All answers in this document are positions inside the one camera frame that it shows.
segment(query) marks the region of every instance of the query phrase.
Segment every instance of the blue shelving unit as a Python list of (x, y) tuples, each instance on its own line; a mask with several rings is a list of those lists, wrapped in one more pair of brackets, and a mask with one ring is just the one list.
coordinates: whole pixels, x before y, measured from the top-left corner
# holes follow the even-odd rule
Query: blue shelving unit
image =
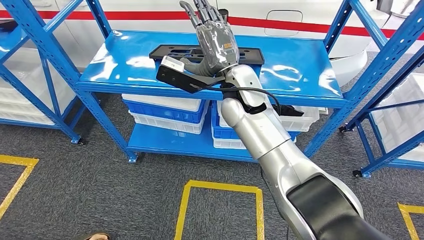
[[(424, 29), (417, 29), (417, 33), (420, 35)], [(424, 46), (421, 47), (418, 52), (411, 57), (411, 59), (383, 86), (380, 91), (356, 114), (346, 126), (341, 127), (340, 130), (343, 132), (352, 131), (355, 127), (358, 129), (359, 136), (362, 140), (363, 146), (365, 148), (366, 155), (368, 157), (369, 165), (363, 167), (360, 172), (356, 171), (356, 174), (363, 177), (370, 177), (371, 173), (375, 170), (378, 170), (382, 167), (396, 167), (396, 168), (414, 168), (414, 169), (424, 169), (424, 162), (421, 161), (412, 161), (399, 159), (400, 156), (406, 154), (410, 150), (416, 148), (420, 143), (424, 142), (424, 131), (419, 132), (415, 136), (411, 137), (409, 140), (399, 145), (395, 149), (386, 152), (382, 136), (379, 132), (378, 127), (372, 116), (373, 111), (396, 108), (414, 104), (424, 103), (424, 99), (402, 102), (393, 105), (386, 105), (378, 107), (378, 104), (389, 95), (393, 89), (395, 89), (409, 74), (411, 74), (415, 68), (421, 66), (424, 63)], [(368, 142), (367, 136), (362, 128), (362, 121), (365, 119), (369, 120), (371, 124), (373, 133), (380, 147), (382, 156), (376, 158), (371, 150), (370, 144)]]
[[(50, 24), (52, 20), (47, 25), (28, 0), (0, 2), (75, 90), (116, 144), (128, 155), (130, 162), (135, 162), (135, 152), (252, 161), (246, 150), (213, 148), (208, 119), (199, 135), (181, 134), (136, 124), (129, 142), (126, 142), (92, 96), (92, 92), (103, 92), (221, 100), (222, 94), (218, 92), (205, 90), (188, 94), (156, 80), (157, 63), (149, 58), (149, 53), (160, 44), (196, 45), (198, 41), (194, 34), (112, 30), (99, 1), (89, 0), (87, 3), (105, 37), (105, 42), (81, 75), (48, 27), (46, 29), (46, 26), (63, 21), (81, 0), (71, 1), (55, 17), (55, 23)], [(265, 64), (261, 67), (259, 80), (263, 88), (273, 93), (282, 104), (335, 109), (328, 122), (305, 149), (307, 156), (318, 150), (418, 38), (417, 29), (424, 27), (424, 21), (417, 21), (424, 16), (423, 2), (416, 8), (419, 10), (411, 14), (389, 41), (358, 0), (343, 1), (324, 40), (236, 36), (240, 47), (261, 49)], [(328, 53), (353, 10), (381, 47), (381, 52), (352, 89), (342, 94)]]
[(70, 110), (77, 101), (77, 97), (71, 101), (68, 107), (64, 110), (63, 114), (60, 110), (58, 99), (53, 85), (52, 77), (50, 75), (49, 65), (44, 55), (39, 52), (41, 65), (44, 71), (48, 91), (50, 94), (51, 102), (53, 104), (53, 110), (47, 107), (37, 96), (35, 96), (13, 73), (11, 73), (3, 63), (12, 56), (26, 41), (28, 41), (28, 35), (23, 29), (18, 26), (12, 32), (2, 32), (0, 34), (0, 76), (9, 84), (11, 84), (18, 92), (26, 97), (34, 106), (36, 106), (42, 113), (44, 113), (54, 124), (40, 124), (25, 121), (17, 121), (10, 119), (0, 118), (0, 124), (7, 125), (18, 125), (26, 127), (46, 128), (46, 129), (57, 129), (64, 132), (71, 138), (71, 142), (74, 144), (81, 144), (81, 137), (73, 131), (75, 125), (83, 114), (86, 106), (83, 105), (74, 115), (70, 124), (65, 123), (65, 118), (68, 116)]

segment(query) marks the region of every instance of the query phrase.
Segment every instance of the gray carpet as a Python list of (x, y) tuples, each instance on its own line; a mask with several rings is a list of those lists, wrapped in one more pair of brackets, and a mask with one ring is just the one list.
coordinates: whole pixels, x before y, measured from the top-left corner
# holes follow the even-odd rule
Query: gray carpet
[[(375, 53), (369, 54), (370, 59), (373, 56)], [(402, 58), (388, 76), (408, 57)], [(387, 80), (385, 77), (377, 88)], [(120, 96), (100, 94), (99, 98), (128, 139), (134, 119)], [(310, 132), (298, 136), (301, 149), (325, 120), (322, 117)], [(57, 130), (0, 125), (1, 154), (40, 159), (0, 220), (0, 239), (62, 240), (105, 230), (115, 240), (171, 240), (183, 187), (190, 179), (259, 187), (263, 190), (265, 239), (285, 239), (287, 225), (277, 212), (257, 164), (163, 154), (145, 154), (138, 163), (129, 164), (88, 112), (76, 131), (88, 140), (87, 145), (72, 145)], [(312, 160), (352, 188), (362, 202), (367, 221), (395, 240), (410, 239), (397, 202), (424, 205), (424, 171), (385, 168), (371, 178), (354, 178), (352, 170), (367, 164), (356, 132), (334, 133)], [(10, 169), (0, 164), (0, 197), (17, 177)], [(411, 217), (418, 235), (424, 238), (424, 216)], [(256, 239), (254, 195), (192, 189), (183, 239)]]

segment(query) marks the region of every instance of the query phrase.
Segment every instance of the blue plastic crate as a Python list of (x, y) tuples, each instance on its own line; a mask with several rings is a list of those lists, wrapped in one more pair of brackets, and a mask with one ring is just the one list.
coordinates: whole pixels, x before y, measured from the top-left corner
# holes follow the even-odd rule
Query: blue plastic crate
[(191, 124), (200, 123), (200, 121), (202, 120), (203, 110), (208, 107), (205, 106), (207, 102), (206, 100), (202, 100), (200, 102), (200, 106), (197, 111), (187, 111), (183, 109), (165, 107), (125, 99), (122, 99), (122, 101), (128, 106), (129, 110), (132, 113), (171, 119)]
[[(213, 137), (215, 139), (240, 139), (236, 131), (231, 127), (220, 126), (220, 116), (218, 115), (217, 101), (212, 101), (211, 110), (211, 125), (213, 127)], [(299, 135), (300, 131), (289, 131), (288, 134), (291, 136), (291, 140), (294, 141), (296, 136)]]

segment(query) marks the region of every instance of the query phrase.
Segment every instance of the robot finger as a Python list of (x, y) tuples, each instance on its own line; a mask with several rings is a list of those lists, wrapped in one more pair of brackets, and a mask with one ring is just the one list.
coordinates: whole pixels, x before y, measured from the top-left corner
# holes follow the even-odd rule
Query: robot finger
[(197, 26), (201, 25), (202, 22), (199, 20), (198, 16), (196, 15), (195, 11), (193, 10), (192, 6), (186, 2), (186, 1), (179, 1), (179, 5), (185, 10), (188, 17), (190, 18), (191, 23), (193, 24), (193, 27), (196, 28)]
[(212, 21), (217, 21), (218, 17), (217, 14), (215, 13), (214, 9), (212, 8), (212, 6), (209, 4), (208, 0), (200, 0), (203, 5), (206, 8), (207, 13), (209, 14), (209, 17)]
[(218, 9), (214, 6), (212, 7), (212, 9), (215, 12), (217, 21), (226, 24), (226, 21), (224, 20), (224, 17), (221, 15), (220, 11), (218, 11)]
[(206, 10), (206, 7), (203, 4), (202, 0), (193, 0), (193, 2), (194, 2), (194, 5), (196, 5), (196, 8), (198, 10), (202, 23), (205, 24), (207, 21), (211, 20), (211, 18), (209, 17), (208, 11)]

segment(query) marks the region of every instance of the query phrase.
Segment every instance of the yellow floor marking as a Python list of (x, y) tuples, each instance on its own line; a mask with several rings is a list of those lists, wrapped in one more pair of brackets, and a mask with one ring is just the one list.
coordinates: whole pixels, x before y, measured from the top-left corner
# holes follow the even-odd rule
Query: yellow floor marking
[(412, 240), (420, 240), (418, 238), (417, 230), (415, 230), (410, 214), (424, 214), (424, 206), (412, 206), (397, 203), (399, 206), (400, 213), (402, 214), (403, 220), (405, 221), (406, 227), (408, 228), (409, 235)]
[(0, 204), (0, 220), (2, 219), (6, 210), (12, 203), (16, 194), (18, 194), (19, 190), (22, 188), (22, 185), (24, 185), (25, 181), (27, 180), (28, 176), (33, 171), (34, 166), (38, 163), (38, 161), (39, 160), (35, 158), (0, 155), (0, 164), (13, 164), (13, 165), (26, 166), (25, 170), (17, 179), (12, 189), (9, 191), (7, 196), (4, 198), (3, 202)]
[(187, 206), (189, 205), (190, 188), (216, 189), (242, 193), (252, 193), (256, 195), (256, 231), (257, 240), (265, 239), (264, 231), (264, 205), (262, 190), (255, 186), (235, 185), (218, 183), (211, 181), (189, 180), (182, 192), (181, 204), (179, 206), (178, 219), (176, 221), (174, 240), (181, 240), (183, 237), (184, 220), (186, 218)]

